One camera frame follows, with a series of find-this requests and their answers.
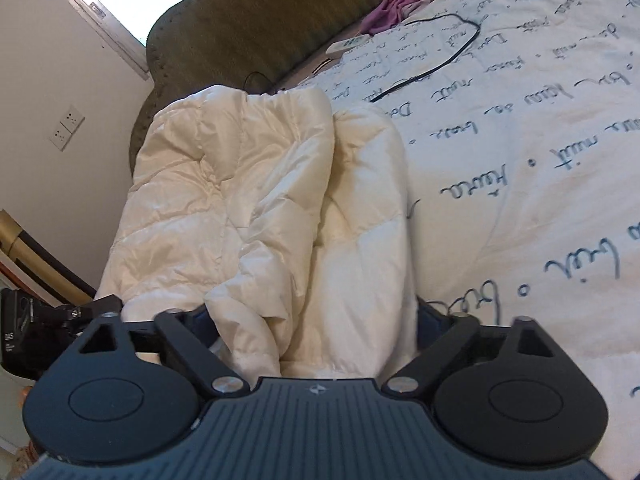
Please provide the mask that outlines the gold wooden furniture edge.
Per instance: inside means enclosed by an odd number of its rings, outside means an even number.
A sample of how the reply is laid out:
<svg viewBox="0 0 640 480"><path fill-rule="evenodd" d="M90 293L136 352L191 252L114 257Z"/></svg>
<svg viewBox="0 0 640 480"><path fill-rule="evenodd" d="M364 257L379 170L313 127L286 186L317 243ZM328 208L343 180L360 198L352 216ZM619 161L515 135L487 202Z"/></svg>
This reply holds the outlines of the gold wooden furniture edge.
<svg viewBox="0 0 640 480"><path fill-rule="evenodd" d="M5 210L1 211L1 273L18 288L55 306L81 306L96 296L91 285L54 258Z"/></svg>

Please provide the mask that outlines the white script-print bedsheet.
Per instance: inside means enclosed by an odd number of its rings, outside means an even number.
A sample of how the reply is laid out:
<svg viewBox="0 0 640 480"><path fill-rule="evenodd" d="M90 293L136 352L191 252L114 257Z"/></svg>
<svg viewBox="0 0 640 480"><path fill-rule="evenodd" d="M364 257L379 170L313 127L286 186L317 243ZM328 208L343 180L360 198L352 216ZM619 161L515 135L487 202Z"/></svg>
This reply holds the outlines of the white script-print bedsheet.
<svg viewBox="0 0 640 480"><path fill-rule="evenodd" d="M639 0L435 0L309 83L400 132L419 296L537 320L608 404L594 461L634 478Z"/></svg>

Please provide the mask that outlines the green upholstered headboard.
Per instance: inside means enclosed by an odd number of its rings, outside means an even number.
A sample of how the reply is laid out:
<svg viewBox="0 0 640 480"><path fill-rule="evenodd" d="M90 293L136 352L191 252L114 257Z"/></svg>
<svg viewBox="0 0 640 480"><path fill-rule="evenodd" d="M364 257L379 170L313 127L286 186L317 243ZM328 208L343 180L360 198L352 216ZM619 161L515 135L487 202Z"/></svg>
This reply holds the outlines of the green upholstered headboard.
<svg viewBox="0 0 640 480"><path fill-rule="evenodd" d="M131 130L129 157L154 116L213 84L265 93L382 0L182 0L146 40L154 88Z"/></svg>

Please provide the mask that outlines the cream puffer jacket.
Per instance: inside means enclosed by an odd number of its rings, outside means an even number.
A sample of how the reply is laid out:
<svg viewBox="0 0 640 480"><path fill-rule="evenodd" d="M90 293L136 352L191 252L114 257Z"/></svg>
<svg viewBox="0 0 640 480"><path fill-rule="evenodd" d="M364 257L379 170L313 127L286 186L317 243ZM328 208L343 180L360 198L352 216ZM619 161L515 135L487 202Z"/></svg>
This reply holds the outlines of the cream puffer jacket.
<svg viewBox="0 0 640 480"><path fill-rule="evenodd" d="M408 205L376 106L215 86L155 115L98 293L127 321L204 307L248 382L384 379L416 355Z"/></svg>

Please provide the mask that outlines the purple garment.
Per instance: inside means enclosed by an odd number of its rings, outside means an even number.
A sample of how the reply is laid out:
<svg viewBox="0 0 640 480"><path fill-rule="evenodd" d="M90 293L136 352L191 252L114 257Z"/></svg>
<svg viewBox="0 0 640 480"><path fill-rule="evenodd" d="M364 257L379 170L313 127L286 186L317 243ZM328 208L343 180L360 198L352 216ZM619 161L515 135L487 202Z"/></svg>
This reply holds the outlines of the purple garment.
<svg viewBox="0 0 640 480"><path fill-rule="evenodd" d="M360 24L361 35L374 36L398 25L424 0L382 0Z"/></svg>

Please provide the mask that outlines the white remote control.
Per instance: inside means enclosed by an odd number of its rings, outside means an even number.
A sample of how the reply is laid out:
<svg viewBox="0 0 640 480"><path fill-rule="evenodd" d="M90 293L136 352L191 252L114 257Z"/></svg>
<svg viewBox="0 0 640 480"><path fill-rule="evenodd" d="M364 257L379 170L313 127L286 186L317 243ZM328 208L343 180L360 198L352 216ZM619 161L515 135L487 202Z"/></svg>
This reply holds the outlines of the white remote control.
<svg viewBox="0 0 640 480"><path fill-rule="evenodd" d="M328 58L341 58L346 52L354 50L366 44L371 39L369 35L358 35L347 39L335 41L326 48Z"/></svg>

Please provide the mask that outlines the white wall socket pair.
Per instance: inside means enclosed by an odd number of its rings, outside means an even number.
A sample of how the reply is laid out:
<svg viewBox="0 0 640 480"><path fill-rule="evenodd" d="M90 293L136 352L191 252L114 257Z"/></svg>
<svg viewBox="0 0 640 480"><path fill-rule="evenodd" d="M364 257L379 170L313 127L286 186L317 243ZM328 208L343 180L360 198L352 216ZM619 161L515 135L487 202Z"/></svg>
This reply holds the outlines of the white wall socket pair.
<svg viewBox="0 0 640 480"><path fill-rule="evenodd" d="M85 121L85 116L71 105L58 121L52 132L50 133L50 142L59 150L64 151L70 139L78 131L79 127Z"/></svg>

